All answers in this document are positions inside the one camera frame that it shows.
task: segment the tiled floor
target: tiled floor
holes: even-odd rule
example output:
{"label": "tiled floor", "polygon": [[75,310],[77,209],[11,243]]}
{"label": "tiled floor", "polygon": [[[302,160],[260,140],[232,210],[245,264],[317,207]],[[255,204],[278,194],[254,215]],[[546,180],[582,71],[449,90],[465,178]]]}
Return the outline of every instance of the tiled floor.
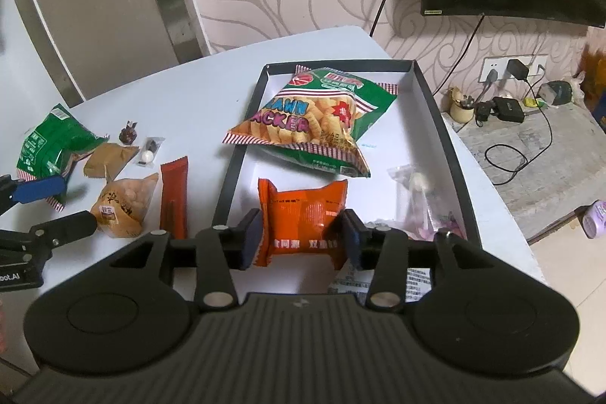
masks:
{"label": "tiled floor", "polygon": [[577,219],[532,250],[550,286],[576,307],[581,333],[566,372],[592,394],[606,391],[606,238],[588,239]]}

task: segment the purple bottle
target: purple bottle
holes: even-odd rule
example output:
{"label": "purple bottle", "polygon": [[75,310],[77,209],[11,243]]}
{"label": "purple bottle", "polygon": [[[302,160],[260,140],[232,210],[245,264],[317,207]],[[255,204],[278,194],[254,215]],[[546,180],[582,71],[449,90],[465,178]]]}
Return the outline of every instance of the purple bottle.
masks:
{"label": "purple bottle", "polygon": [[606,201],[596,200],[583,216],[583,230],[594,239],[606,231]]}

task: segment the orange snack package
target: orange snack package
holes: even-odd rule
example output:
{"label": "orange snack package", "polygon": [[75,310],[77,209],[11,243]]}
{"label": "orange snack package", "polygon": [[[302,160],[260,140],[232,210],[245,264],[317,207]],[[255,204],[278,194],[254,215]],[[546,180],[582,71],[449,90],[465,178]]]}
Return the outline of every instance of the orange snack package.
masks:
{"label": "orange snack package", "polygon": [[271,181],[259,179],[263,240],[255,265],[266,267],[274,254],[328,254],[336,270],[347,259],[345,248],[329,228],[345,207],[347,181],[320,189],[278,192]]}

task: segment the red starburst label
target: red starburst label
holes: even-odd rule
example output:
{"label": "red starburst label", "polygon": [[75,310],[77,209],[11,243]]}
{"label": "red starburst label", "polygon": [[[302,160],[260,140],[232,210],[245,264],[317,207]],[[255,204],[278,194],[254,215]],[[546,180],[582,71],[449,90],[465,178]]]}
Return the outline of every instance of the red starburst label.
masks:
{"label": "red starburst label", "polygon": [[346,102],[340,101],[338,105],[335,105],[333,107],[333,115],[336,115],[346,127],[349,127],[351,122],[351,113],[349,112],[349,105]]}
{"label": "red starburst label", "polygon": [[305,86],[306,84],[309,84],[312,81],[313,81],[313,76],[311,74],[304,72],[302,74],[297,74],[297,75],[293,76],[293,78],[290,80],[289,84],[292,84],[293,86]]}

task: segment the power outlet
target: power outlet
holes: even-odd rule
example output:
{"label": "power outlet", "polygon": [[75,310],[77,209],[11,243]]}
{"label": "power outlet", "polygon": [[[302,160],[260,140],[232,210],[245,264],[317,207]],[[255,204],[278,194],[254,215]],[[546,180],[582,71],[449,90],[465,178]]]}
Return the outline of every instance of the power outlet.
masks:
{"label": "power outlet", "polygon": [[528,68],[528,77],[543,75],[543,70],[539,69],[539,65],[547,67],[547,58],[545,54],[537,55],[534,60],[532,55],[506,55],[505,57],[486,57],[484,64],[482,64],[482,72],[480,73],[480,82],[486,81],[489,72],[494,69],[498,76],[497,79],[510,79],[513,78],[511,74],[507,72],[507,63],[512,58],[518,58],[522,61],[522,64],[528,66],[531,62],[532,65]]}

